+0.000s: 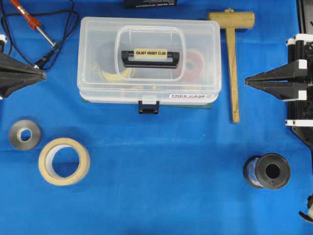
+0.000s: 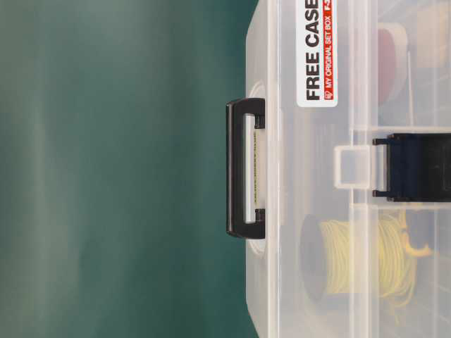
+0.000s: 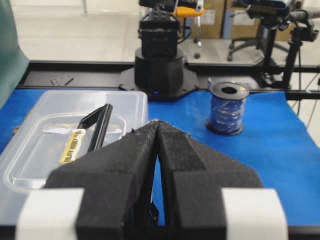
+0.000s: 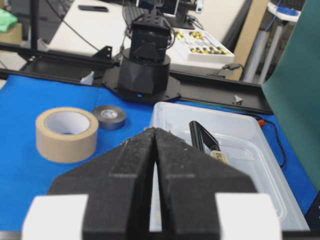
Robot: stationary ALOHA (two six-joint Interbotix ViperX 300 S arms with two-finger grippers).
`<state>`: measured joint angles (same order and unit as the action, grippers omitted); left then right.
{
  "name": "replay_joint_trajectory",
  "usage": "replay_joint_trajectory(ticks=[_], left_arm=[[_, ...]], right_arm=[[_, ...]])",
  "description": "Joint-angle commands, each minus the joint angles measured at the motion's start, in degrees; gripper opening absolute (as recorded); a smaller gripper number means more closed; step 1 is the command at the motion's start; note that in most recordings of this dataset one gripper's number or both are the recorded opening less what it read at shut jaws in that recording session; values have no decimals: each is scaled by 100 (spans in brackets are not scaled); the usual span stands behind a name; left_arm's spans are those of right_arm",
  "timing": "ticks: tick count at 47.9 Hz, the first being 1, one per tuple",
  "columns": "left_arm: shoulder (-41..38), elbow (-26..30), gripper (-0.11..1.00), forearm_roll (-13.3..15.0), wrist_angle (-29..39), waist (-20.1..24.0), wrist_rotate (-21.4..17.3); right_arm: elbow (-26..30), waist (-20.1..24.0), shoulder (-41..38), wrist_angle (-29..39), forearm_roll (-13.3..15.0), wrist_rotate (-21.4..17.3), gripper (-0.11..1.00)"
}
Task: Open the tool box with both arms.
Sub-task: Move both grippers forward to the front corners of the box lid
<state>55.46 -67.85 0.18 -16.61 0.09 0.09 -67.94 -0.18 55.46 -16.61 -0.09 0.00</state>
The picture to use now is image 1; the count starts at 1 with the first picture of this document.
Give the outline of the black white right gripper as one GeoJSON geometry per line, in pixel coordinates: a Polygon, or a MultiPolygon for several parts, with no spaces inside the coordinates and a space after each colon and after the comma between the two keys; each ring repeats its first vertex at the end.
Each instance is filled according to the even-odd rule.
{"type": "Polygon", "coordinates": [[[287,126],[313,125],[313,36],[296,34],[286,41],[288,64],[248,77],[245,82],[288,103],[287,126]]]}

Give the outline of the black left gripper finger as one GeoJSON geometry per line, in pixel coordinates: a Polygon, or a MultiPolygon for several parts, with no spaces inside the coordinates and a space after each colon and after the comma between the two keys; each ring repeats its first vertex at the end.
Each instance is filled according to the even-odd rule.
{"type": "Polygon", "coordinates": [[[0,79],[0,97],[8,98],[13,92],[24,87],[45,81],[44,76],[32,76],[25,78],[1,78],[0,79]]]}
{"type": "Polygon", "coordinates": [[[24,64],[9,55],[0,54],[0,74],[1,75],[38,75],[42,79],[46,79],[46,74],[43,70],[36,69],[31,65],[24,64]]]}

